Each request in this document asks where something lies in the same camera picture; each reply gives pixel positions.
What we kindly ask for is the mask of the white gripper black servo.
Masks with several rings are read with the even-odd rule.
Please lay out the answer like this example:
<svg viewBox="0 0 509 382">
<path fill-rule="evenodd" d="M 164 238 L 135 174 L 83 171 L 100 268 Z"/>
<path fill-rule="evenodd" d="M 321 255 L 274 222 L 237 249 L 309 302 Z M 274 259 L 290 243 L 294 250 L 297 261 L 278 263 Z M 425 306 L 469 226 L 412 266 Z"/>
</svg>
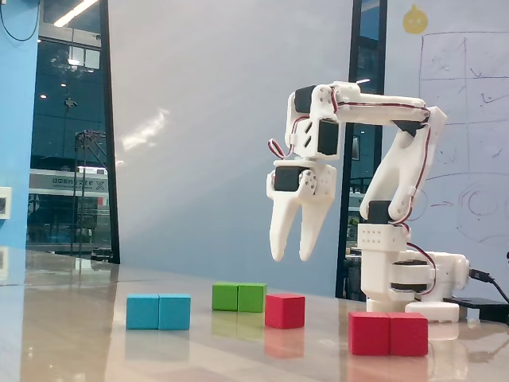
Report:
<svg viewBox="0 0 509 382">
<path fill-rule="evenodd" d="M 274 205 L 270 222 L 270 250 L 282 260 L 289 230 L 301 199 L 302 222 L 299 256 L 307 261 L 336 196 L 337 170 L 330 165 L 303 159 L 278 160 L 266 178 L 266 195 Z"/>
</svg>

